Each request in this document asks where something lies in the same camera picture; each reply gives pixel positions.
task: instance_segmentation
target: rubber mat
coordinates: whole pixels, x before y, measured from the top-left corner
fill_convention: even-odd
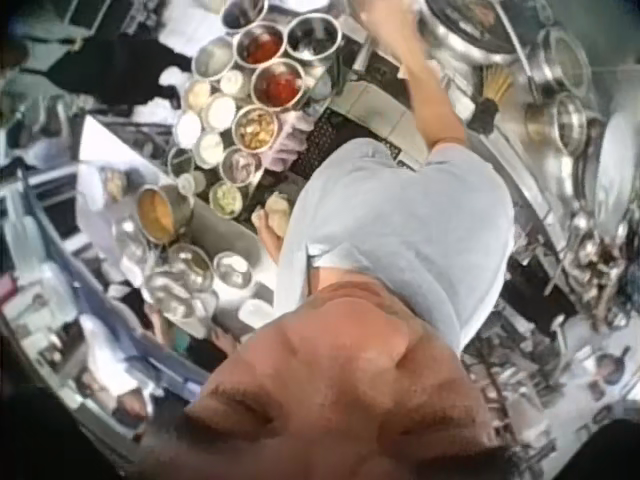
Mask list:
[[[290,171],[309,180],[333,152],[356,138],[377,140],[389,149],[394,160],[400,156],[401,150],[398,147],[382,139],[368,128],[328,108],[320,116],[313,131],[309,134],[307,149],[300,154]]]

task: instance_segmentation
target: red chutney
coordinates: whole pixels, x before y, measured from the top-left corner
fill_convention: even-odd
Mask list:
[[[272,35],[261,35],[247,47],[247,63],[260,65],[275,57],[282,48],[282,39]]]
[[[300,92],[298,77],[293,73],[273,75],[267,79],[266,83],[265,94],[272,107],[284,107]]]

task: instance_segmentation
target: chef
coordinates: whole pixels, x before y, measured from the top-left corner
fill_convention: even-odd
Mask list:
[[[355,140],[311,178],[284,238],[256,215],[280,317],[155,437],[140,478],[512,478],[458,357],[498,298],[512,202],[468,149],[411,13],[370,0],[366,20],[407,71],[427,165]]]

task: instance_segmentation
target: light blue t-shirt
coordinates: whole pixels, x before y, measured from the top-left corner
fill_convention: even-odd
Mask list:
[[[296,309],[310,267],[371,275],[460,351],[486,320],[513,247],[509,192],[470,150],[443,145],[418,172],[370,139],[337,150],[293,210],[275,309]]]

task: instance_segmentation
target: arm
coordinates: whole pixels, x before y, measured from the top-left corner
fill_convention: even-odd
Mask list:
[[[424,42],[409,9],[402,2],[369,0],[366,22],[407,71],[416,126],[429,150],[444,143],[466,145],[464,124],[426,63]]]

